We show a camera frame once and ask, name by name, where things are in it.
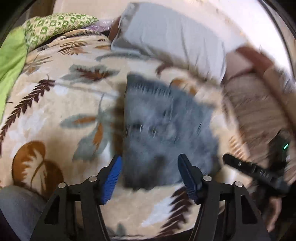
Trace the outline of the blue denim pants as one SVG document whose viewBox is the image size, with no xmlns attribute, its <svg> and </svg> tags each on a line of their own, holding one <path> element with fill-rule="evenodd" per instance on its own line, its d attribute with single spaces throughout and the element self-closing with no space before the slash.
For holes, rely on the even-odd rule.
<svg viewBox="0 0 296 241">
<path fill-rule="evenodd" d="M 218 139 L 210 129 L 213 106 L 141 75 L 127 76 L 122 176 L 125 187 L 150 190 L 181 182 L 178 156 L 205 175 L 217 173 Z"/>
</svg>

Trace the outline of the cream leaf-pattern blanket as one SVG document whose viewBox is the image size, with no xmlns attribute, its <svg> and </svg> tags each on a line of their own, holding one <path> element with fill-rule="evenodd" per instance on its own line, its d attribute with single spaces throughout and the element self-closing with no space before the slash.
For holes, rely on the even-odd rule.
<svg viewBox="0 0 296 241">
<path fill-rule="evenodd" d="M 221 87 L 158 60 L 110 50 L 106 36 L 75 30 L 26 54 L 1 119 L 1 187 L 19 186 L 48 199 L 57 185 L 78 184 L 122 150 L 127 75 L 173 85 L 214 111 L 210 130 L 219 158 L 250 154 Z"/>
</svg>

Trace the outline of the pink brown pillow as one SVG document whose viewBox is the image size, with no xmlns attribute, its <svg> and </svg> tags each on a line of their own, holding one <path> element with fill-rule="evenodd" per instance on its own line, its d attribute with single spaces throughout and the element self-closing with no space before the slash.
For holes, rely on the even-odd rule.
<svg viewBox="0 0 296 241">
<path fill-rule="evenodd" d="M 253 63 L 236 51 L 226 55 L 226 72 L 223 82 L 238 77 L 253 70 Z"/>
</svg>

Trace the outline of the light grey pillow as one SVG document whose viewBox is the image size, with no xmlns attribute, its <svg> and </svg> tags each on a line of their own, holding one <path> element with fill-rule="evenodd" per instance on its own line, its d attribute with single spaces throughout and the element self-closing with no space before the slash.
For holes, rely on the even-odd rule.
<svg viewBox="0 0 296 241">
<path fill-rule="evenodd" d="M 111 49 L 158 59 L 216 84 L 226 72 L 223 41 L 201 23 L 159 4 L 130 3 Z"/>
</svg>

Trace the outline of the lime green cloth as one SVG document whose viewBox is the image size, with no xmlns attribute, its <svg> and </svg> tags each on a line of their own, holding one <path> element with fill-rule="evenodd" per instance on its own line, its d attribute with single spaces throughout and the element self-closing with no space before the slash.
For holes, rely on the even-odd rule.
<svg viewBox="0 0 296 241">
<path fill-rule="evenodd" d="M 3 115 L 11 89 L 25 65 L 27 50 L 25 30 L 18 26 L 10 31 L 1 46 L 1 115 Z"/>
</svg>

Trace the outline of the green patterned quilt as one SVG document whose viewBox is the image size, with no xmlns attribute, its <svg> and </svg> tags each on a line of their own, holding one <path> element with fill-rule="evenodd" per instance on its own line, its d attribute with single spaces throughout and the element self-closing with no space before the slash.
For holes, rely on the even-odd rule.
<svg viewBox="0 0 296 241">
<path fill-rule="evenodd" d="M 97 17 L 78 13 L 58 13 L 48 16 L 35 16 L 22 25 L 28 51 L 65 32 L 88 27 L 98 20 Z"/>
</svg>

